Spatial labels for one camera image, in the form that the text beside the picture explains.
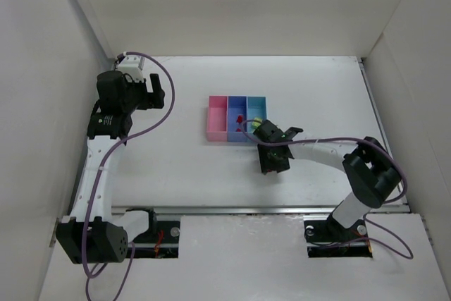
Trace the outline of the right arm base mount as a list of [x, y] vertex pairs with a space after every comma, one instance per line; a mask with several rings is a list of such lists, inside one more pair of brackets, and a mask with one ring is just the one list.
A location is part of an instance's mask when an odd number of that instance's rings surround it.
[[304, 221], [304, 238], [309, 258], [372, 258], [365, 222], [360, 219], [343, 228], [332, 219]]

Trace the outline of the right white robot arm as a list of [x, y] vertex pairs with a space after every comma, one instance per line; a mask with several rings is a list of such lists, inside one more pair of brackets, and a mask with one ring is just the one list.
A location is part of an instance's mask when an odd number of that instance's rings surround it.
[[291, 160], [313, 161], [342, 171], [352, 192], [329, 215], [326, 224], [335, 231], [347, 230], [365, 214], [380, 208], [392, 191], [404, 182], [404, 174], [378, 140], [372, 137], [293, 137], [301, 128], [281, 130], [265, 120], [254, 122], [251, 140], [257, 143], [261, 172], [281, 173]]

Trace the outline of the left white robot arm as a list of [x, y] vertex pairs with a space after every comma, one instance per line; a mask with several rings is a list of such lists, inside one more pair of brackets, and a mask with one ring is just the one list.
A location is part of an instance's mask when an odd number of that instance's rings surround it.
[[151, 209], [112, 214], [114, 177], [136, 110], [162, 109], [159, 76], [149, 80], [110, 70], [97, 76], [98, 100], [87, 127], [87, 156], [73, 208], [56, 227], [56, 239], [74, 264], [119, 263], [129, 244], [152, 230]]

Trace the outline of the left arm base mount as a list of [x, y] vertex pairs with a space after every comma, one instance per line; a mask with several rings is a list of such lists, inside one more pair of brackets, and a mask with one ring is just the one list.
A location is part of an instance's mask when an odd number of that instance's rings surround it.
[[131, 208], [115, 218], [113, 224], [123, 227], [127, 232], [127, 258], [131, 258], [132, 242], [135, 244], [135, 259], [178, 258], [179, 220], [160, 219], [152, 208]]

